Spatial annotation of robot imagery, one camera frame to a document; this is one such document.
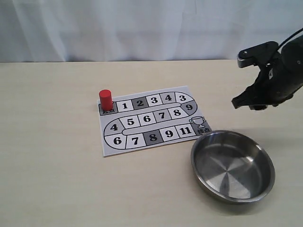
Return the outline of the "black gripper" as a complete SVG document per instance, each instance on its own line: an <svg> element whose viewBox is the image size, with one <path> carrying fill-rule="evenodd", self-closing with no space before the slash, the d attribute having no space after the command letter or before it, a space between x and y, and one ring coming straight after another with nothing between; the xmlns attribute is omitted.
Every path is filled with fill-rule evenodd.
<svg viewBox="0 0 303 227"><path fill-rule="evenodd" d="M239 68L263 66L277 53L278 43L268 41L244 50L237 55ZM253 111L263 111L268 105L278 106L291 99L303 86L303 37L284 45L278 58L261 70L256 84L248 86L232 99L235 109L248 106Z"/></svg>

